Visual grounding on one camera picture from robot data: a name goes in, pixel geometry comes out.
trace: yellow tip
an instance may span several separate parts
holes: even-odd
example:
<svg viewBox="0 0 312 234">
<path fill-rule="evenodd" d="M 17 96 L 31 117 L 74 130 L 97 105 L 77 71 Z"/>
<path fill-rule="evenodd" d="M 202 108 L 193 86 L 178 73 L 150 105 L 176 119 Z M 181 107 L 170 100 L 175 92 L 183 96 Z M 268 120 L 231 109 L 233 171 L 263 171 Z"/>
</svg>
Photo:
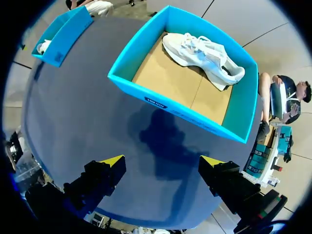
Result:
<svg viewBox="0 0 312 234">
<path fill-rule="evenodd" d="M 219 164 L 219 163 L 224 163 L 220 160 L 217 160 L 217 159 L 214 159 L 214 158 L 211 158 L 211 157 L 207 157 L 207 156 L 204 156 L 204 155 L 201 155 L 201 157 L 203 157 L 210 165 L 212 165 L 212 167 L 214 167 L 215 165 Z"/>
<path fill-rule="evenodd" d="M 119 155 L 119 156 L 112 157 L 112 158 L 109 158 L 100 162 L 105 162 L 112 167 L 121 157 L 125 157 L 125 155 Z"/>
</svg>

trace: teal box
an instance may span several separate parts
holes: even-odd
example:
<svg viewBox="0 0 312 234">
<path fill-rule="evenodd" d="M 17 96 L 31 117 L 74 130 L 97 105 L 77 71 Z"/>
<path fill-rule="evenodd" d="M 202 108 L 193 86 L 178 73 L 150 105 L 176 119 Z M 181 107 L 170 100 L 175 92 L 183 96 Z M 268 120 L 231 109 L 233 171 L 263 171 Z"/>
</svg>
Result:
<svg viewBox="0 0 312 234">
<path fill-rule="evenodd" d="M 31 53 L 32 56 L 60 67 L 75 41 L 92 22 L 93 19 L 85 6 L 77 7 L 56 17 L 37 42 Z M 44 54 L 40 55 L 37 46 L 45 39 L 51 40 L 51 43 Z"/>
<path fill-rule="evenodd" d="M 257 144 L 253 152 L 253 158 L 248 165 L 246 172 L 255 178 L 260 178 L 264 167 L 267 164 L 270 152 L 271 151 L 267 146 Z"/>
<path fill-rule="evenodd" d="M 290 126 L 281 127 L 281 133 L 279 135 L 278 146 L 277 146 L 279 154 L 284 154 L 287 152 L 289 137 L 291 136 L 291 134 L 292 134 L 292 128 Z"/>
<path fill-rule="evenodd" d="M 233 86 L 229 104 L 218 124 L 208 117 L 132 82 L 140 65 L 163 32 L 205 36 L 223 44 L 229 57 L 245 68 L 245 76 Z M 246 143 L 254 120 L 258 90 L 258 68 L 252 57 L 226 33 L 184 10 L 167 6 L 152 17 L 123 49 L 108 78 L 125 93 L 177 115 L 218 136 Z"/>
</svg>

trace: gray table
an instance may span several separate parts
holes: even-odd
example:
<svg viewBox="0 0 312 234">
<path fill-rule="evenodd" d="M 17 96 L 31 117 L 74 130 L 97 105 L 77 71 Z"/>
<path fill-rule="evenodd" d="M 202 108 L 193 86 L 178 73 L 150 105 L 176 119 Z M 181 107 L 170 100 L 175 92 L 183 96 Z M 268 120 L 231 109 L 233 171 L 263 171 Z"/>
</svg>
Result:
<svg viewBox="0 0 312 234">
<path fill-rule="evenodd" d="M 22 130 L 34 156 L 60 187 L 78 178 L 91 160 L 125 155 L 126 174 L 98 205 L 103 215 L 146 227 L 193 228 L 221 202 L 198 174 L 198 156 L 243 167 L 261 104 L 249 141 L 241 144 L 120 91 L 107 78 L 108 71 L 143 24 L 99 19 L 60 68 L 38 61 L 26 91 Z"/>
</svg>

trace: white sneaker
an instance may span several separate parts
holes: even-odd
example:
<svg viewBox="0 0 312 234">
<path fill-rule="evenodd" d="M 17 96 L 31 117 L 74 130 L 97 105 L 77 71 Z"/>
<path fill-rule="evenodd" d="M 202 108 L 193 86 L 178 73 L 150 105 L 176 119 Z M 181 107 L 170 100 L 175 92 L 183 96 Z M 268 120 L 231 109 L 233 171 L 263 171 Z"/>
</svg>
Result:
<svg viewBox="0 0 312 234">
<path fill-rule="evenodd" d="M 198 66 L 204 70 L 210 82 L 219 90 L 239 82 L 245 69 L 238 67 L 227 55 L 224 46 L 189 33 L 169 33 L 162 39 L 168 54 L 181 66 Z M 222 69 L 225 67 L 231 75 Z"/>
</svg>

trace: person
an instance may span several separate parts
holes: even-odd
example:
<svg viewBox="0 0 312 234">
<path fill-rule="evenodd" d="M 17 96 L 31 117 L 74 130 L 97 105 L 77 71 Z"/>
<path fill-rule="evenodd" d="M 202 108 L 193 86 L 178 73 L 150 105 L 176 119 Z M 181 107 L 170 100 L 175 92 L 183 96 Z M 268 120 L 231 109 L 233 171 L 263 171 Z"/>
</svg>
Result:
<svg viewBox="0 0 312 234">
<path fill-rule="evenodd" d="M 91 16 L 106 16 L 113 12 L 113 4 L 102 0 L 66 0 L 69 10 L 79 6 L 85 6 Z"/>
<path fill-rule="evenodd" d="M 311 86 L 307 81 L 301 81 L 295 85 L 294 81 L 281 75 L 275 75 L 272 78 L 278 86 L 282 83 L 285 84 L 286 89 L 286 113 L 283 114 L 281 122 L 290 124 L 299 118 L 300 115 L 300 102 L 311 101 Z M 262 97 L 263 109 L 261 114 L 262 123 L 260 124 L 257 140 L 264 139 L 265 136 L 270 132 L 269 120 L 270 120 L 270 88 L 271 88 L 271 77 L 268 73 L 262 73 L 259 76 L 259 94 Z"/>
</svg>

